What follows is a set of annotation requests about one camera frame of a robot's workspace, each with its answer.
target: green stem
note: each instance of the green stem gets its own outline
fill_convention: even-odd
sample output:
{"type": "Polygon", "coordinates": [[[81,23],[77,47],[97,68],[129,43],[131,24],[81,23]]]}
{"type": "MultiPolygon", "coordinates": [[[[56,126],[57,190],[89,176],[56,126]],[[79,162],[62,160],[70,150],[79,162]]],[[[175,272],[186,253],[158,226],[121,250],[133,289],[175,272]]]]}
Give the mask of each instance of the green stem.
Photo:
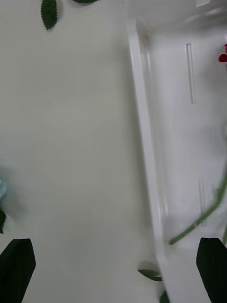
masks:
{"type": "Polygon", "coordinates": [[[221,186],[218,190],[216,196],[216,202],[196,221],[194,221],[184,232],[180,233],[178,236],[172,238],[169,242],[170,245],[177,243],[179,240],[183,239],[190,232],[192,232],[198,225],[200,225],[204,220],[206,220],[222,203],[225,192],[227,188],[227,173],[225,173],[222,180],[221,186]]]}

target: white surface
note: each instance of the white surface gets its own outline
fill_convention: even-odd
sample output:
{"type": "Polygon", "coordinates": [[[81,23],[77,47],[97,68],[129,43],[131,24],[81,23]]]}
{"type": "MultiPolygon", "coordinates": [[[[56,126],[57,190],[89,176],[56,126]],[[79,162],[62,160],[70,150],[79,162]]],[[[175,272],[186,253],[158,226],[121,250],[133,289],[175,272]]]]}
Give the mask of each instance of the white surface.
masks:
{"type": "Polygon", "coordinates": [[[0,249],[33,242],[26,303],[157,302],[124,11],[65,0],[47,33],[40,1],[0,2],[0,249]]]}
{"type": "Polygon", "coordinates": [[[213,203],[226,166],[227,74],[218,62],[226,19],[223,8],[168,26],[152,27],[139,16],[129,25],[157,259],[173,303],[210,301],[196,253],[201,237],[224,232],[226,203],[168,245],[213,203]]]}

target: white plastic bin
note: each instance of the white plastic bin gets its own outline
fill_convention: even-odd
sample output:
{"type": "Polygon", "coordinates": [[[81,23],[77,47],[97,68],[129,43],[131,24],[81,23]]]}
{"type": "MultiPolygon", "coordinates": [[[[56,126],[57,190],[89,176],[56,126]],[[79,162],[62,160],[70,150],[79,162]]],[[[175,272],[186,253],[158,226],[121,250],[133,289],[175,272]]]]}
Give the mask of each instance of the white plastic bin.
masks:
{"type": "Polygon", "coordinates": [[[128,37],[158,264],[172,303],[210,302],[196,267],[201,237],[222,238],[227,198],[214,202],[227,162],[225,1],[133,0],[128,37]]]}

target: white plastic container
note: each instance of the white plastic container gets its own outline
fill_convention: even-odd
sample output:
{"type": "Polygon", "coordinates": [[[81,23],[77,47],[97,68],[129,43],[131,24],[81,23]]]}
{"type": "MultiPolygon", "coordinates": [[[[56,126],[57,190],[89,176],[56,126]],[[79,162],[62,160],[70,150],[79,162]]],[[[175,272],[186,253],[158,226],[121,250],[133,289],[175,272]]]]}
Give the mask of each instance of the white plastic container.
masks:
{"type": "Polygon", "coordinates": [[[157,261],[172,303],[210,302],[196,267],[201,237],[222,238],[227,198],[201,226],[168,242],[214,203],[227,162],[225,1],[132,1],[128,36],[157,261]]]}

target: green leaf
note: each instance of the green leaf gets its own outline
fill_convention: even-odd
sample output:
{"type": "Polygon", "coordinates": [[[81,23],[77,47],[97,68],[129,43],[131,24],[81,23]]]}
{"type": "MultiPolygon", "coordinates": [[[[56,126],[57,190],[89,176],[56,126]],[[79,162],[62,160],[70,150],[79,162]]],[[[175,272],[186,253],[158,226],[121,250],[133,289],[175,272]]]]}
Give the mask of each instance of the green leaf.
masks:
{"type": "Polygon", "coordinates": [[[157,271],[150,270],[150,269],[139,269],[138,271],[143,276],[145,276],[146,278],[148,278],[152,281],[156,281],[156,282],[161,282],[162,281],[162,277],[158,276],[160,274],[157,271]]]}
{"type": "Polygon", "coordinates": [[[73,1],[75,1],[77,3],[87,4],[87,3],[93,3],[93,2],[95,2],[97,0],[73,0],[73,1]]]}
{"type": "Polygon", "coordinates": [[[159,303],[170,303],[166,291],[163,292],[163,294],[162,294],[162,296],[161,296],[161,298],[160,298],[160,300],[159,300],[159,303]]]}
{"type": "Polygon", "coordinates": [[[6,220],[5,213],[2,210],[0,210],[0,233],[3,233],[5,220],[6,220]]]}
{"type": "Polygon", "coordinates": [[[55,26],[57,22],[56,0],[43,0],[41,4],[41,16],[46,29],[55,26]]]}

